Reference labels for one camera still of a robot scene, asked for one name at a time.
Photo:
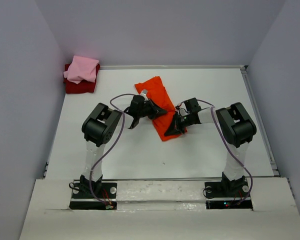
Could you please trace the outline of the orange t shirt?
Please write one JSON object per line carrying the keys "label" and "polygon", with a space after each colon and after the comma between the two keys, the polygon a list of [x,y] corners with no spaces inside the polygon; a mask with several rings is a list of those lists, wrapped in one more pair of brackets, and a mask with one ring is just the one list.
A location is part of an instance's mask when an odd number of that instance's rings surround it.
{"label": "orange t shirt", "polygon": [[175,114],[175,106],[173,105],[173,102],[171,101],[167,90],[162,83],[161,77],[152,77],[145,82],[136,83],[134,87],[139,94],[143,90],[147,90],[146,96],[153,100],[159,107],[167,111],[167,114],[152,120],[152,124],[160,139],[163,142],[166,142],[181,136],[181,133],[178,133],[177,135],[165,136],[165,132],[172,123],[173,116]]}

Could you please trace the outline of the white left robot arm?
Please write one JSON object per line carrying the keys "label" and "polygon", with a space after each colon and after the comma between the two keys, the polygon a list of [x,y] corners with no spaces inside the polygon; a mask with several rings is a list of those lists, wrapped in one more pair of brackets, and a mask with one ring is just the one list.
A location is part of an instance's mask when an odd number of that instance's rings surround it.
{"label": "white left robot arm", "polygon": [[132,94],[130,105],[125,110],[116,106],[111,109],[104,103],[98,103],[81,127],[86,143],[86,157],[84,170],[79,179],[79,189],[87,196],[101,200],[97,196],[102,189],[102,161],[119,141],[126,115],[133,118],[129,127],[132,130],[141,118],[155,120],[167,113],[167,110],[144,94]]}

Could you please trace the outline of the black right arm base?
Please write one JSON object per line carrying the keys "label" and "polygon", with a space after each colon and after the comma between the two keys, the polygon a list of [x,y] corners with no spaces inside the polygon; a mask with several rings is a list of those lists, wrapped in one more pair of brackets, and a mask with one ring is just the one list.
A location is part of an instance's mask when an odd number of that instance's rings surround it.
{"label": "black right arm base", "polygon": [[220,189],[221,182],[211,181],[204,184],[202,194],[205,197],[207,210],[253,209],[251,196],[247,195],[250,187],[248,183],[234,190]]}

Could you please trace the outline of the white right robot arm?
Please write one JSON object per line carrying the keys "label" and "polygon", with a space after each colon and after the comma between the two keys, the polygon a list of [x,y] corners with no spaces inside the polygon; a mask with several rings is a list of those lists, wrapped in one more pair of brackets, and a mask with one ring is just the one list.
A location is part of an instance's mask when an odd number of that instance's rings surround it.
{"label": "white right robot arm", "polygon": [[252,174],[245,166],[246,152],[257,133],[257,127],[240,102],[217,109],[208,103],[201,108],[202,100],[191,98],[176,106],[176,112],[165,131],[166,137],[185,134],[187,127],[214,124],[227,150],[221,181],[206,182],[203,194],[207,199],[250,197],[253,188]]}

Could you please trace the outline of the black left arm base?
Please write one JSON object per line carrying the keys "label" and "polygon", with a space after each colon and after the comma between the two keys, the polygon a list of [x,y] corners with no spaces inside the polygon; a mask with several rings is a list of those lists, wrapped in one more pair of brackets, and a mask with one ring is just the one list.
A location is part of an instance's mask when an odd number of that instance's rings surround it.
{"label": "black left arm base", "polygon": [[116,182],[105,181],[98,193],[94,195],[90,189],[82,186],[78,181],[70,182],[71,197],[69,208],[71,210],[97,210],[107,211],[117,209],[117,190]]}

